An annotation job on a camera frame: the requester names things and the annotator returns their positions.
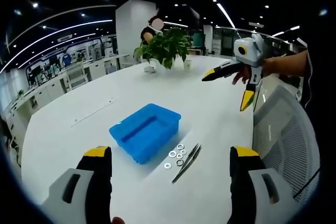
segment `human hand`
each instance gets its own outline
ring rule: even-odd
[[[272,74],[271,66],[272,58],[264,60],[262,63],[262,75],[263,77],[269,76]],[[235,85],[239,79],[242,79],[243,84],[246,84],[246,81],[251,78],[251,67],[249,65],[244,65],[240,72],[236,74],[233,78],[232,84]]]
[[[243,84],[246,83],[246,80],[251,78],[250,66],[244,65],[243,68],[233,78],[232,84],[235,85],[240,78],[242,79]]]
[[[125,222],[120,217],[114,217],[111,224],[125,224]]]

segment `mesh chair back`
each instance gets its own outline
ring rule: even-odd
[[[282,86],[254,115],[253,150],[290,184],[292,195],[303,206],[318,183],[319,175],[302,190],[319,169],[320,154],[307,114]]]

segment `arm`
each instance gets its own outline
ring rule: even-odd
[[[272,73],[284,74],[288,76],[303,76],[307,60],[307,51],[296,55],[274,57],[264,61],[262,71],[265,76]]]
[[[153,35],[151,33],[144,33],[143,37],[147,42],[149,42],[153,39]]]
[[[272,73],[284,74],[288,76],[303,76],[305,73],[307,61],[307,51],[303,51],[296,55],[274,57],[266,59],[262,65],[262,73],[264,77],[269,76]],[[232,84],[242,78],[245,84],[251,77],[251,70],[248,66],[245,66],[233,79]]]

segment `white pillar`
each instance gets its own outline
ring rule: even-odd
[[[211,25],[204,25],[203,31],[205,35],[204,46],[208,49],[209,54],[212,52],[213,27]]]
[[[128,0],[116,10],[115,26],[119,54],[133,57],[135,48],[140,46],[142,29],[156,13],[155,3],[142,0]]]

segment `person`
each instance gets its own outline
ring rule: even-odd
[[[299,54],[266,59],[262,64],[265,76],[272,73],[304,77],[301,105],[305,109],[315,131],[320,153],[319,183],[311,200],[294,218],[293,223],[308,223],[321,221],[321,216],[331,216],[333,209],[327,202],[332,199],[331,190],[334,180],[331,172],[334,160],[334,73],[335,56],[330,41],[332,15],[331,0],[307,0],[302,8],[300,38],[307,43],[307,50]],[[250,78],[250,70],[245,67],[233,79],[236,84],[239,79],[243,83]]]
[[[62,62],[64,64],[64,67],[67,67],[71,64],[71,56],[67,52],[64,52]]]
[[[148,45],[149,41],[151,41],[156,34],[162,33],[160,31],[162,27],[163,21],[159,19],[159,17],[153,16],[150,20],[148,20],[148,26],[142,30],[140,35],[143,44]]]

